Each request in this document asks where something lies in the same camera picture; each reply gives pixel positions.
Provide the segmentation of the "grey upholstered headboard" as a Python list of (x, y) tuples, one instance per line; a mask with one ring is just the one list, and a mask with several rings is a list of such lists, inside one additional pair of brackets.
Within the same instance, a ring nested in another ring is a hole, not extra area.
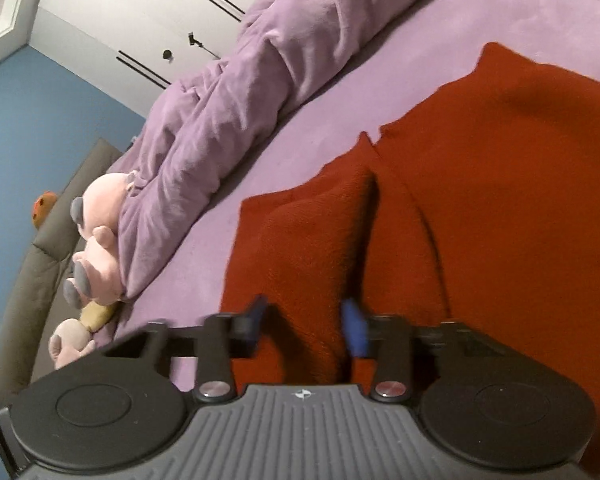
[(65, 302), (62, 284), (72, 255), (84, 246), (70, 218), (70, 204), (120, 155), (106, 140), (96, 142), (24, 255), (0, 327), (0, 406), (54, 369), (48, 340), (60, 322), (76, 316)]

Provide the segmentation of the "purple crumpled duvet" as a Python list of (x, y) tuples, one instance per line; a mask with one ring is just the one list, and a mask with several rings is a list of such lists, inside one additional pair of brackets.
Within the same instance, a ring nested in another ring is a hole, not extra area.
[(250, 148), (415, 1), (256, 0), (230, 54), (158, 97), (114, 164), (135, 176), (119, 223), (125, 296), (158, 276)]

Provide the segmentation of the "red knitted sweater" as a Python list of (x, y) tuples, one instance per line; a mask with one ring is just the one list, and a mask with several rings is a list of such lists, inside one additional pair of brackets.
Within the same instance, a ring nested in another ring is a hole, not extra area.
[(237, 385), (368, 386), (340, 307), (463, 322), (591, 396), (600, 474), (600, 82), (487, 44), (380, 138), (242, 203), (222, 310), (270, 308)]

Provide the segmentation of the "orange plush toy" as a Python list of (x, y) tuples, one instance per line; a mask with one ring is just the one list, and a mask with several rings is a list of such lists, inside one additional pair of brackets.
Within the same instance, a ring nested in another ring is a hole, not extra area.
[(34, 201), (31, 219), (36, 230), (42, 226), (57, 200), (58, 195), (55, 192), (45, 191)]

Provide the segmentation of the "pink plush pig toy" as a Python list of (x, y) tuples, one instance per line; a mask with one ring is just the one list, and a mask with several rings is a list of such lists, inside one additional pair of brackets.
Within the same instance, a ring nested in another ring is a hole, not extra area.
[(72, 256), (73, 272), (65, 281), (70, 306), (82, 309), (90, 301), (108, 306), (123, 297), (119, 219), (134, 183), (135, 171), (104, 174), (72, 201), (70, 216), (85, 246)]

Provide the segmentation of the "beige plush toy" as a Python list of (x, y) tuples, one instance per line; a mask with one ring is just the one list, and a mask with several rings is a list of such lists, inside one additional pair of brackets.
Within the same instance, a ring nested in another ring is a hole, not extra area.
[(94, 333), (114, 316), (118, 304), (102, 306), (91, 301), (82, 308), (78, 318), (62, 321), (50, 336), (48, 353), (55, 370), (86, 356), (96, 348)]

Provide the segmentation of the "purple bed sheet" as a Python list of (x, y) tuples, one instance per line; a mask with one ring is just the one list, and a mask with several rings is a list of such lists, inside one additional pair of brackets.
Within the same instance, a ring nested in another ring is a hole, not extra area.
[(600, 0), (422, 0), (413, 6), (245, 160), (155, 281), (98, 342), (153, 320), (194, 325), (218, 310), (246, 198), (306, 182), (349, 151), (361, 132), (377, 139), (382, 125), (470, 73), (491, 41), (600, 81)]

